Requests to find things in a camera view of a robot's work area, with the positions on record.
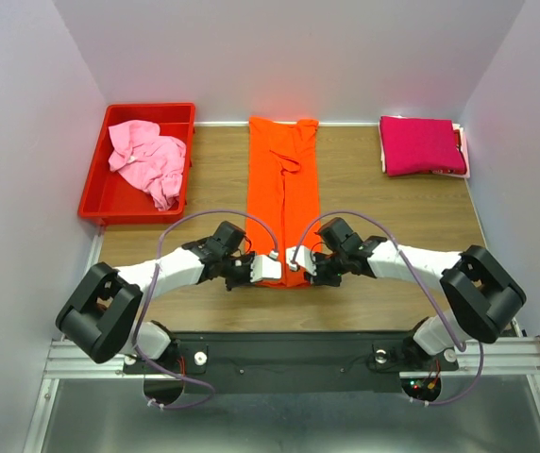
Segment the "orange t shirt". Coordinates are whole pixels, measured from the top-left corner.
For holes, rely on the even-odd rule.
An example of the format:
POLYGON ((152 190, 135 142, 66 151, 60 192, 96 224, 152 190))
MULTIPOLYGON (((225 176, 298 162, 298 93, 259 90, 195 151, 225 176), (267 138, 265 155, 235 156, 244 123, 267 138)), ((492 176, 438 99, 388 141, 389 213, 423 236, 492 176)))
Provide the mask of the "orange t shirt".
POLYGON ((305 248, 317 243, 308 227, 320 214, 316 165, 318 122, 299 120, 292 125, 260 117, 249 119, 249 155, 246 211, 264 221, 275 233, 272 240, 257 222, 246 221, 246 236, 252 250, 266 254, 278 244, 281 279, 266 287, 295 289, 310 283, 301 271, 293 272, 285 261, 285 250, 300 241, 305 248))

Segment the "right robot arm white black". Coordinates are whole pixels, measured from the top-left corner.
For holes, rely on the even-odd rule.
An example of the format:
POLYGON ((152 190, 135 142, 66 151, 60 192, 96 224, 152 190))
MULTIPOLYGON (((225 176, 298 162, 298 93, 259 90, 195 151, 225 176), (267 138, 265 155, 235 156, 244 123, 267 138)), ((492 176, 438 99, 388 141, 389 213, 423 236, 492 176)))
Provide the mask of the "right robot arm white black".
POLYGON ((344 274, 415 283, 434 307, 402 346, 402 357, 423 368, 447 349, 464 350, 469 340, 494 343, 525 305, 521 286, 484 247, 433 251, 399 244, 393 235, 362 239, 341 217, 316 232, 327 252, 298 245, 288 252, 313 286, 338 287, 344 274))

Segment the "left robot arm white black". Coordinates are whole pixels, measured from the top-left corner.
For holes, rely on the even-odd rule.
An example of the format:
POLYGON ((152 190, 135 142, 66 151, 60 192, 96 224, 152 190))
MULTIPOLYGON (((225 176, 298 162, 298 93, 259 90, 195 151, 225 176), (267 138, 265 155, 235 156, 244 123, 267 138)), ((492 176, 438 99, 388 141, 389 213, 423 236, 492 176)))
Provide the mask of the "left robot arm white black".
POLYGON ((98 262, 60 310, 56 327, 96 363, 144 352, 156 371, 169 371, 177 364, 175 336, 158 322, 137 320, 146 298, 217 277, 228 289, 250 284, 256 253, 237 254, 244 240, 242 229, 224 221, 212 235, 157 260, 117 268, 98 262))

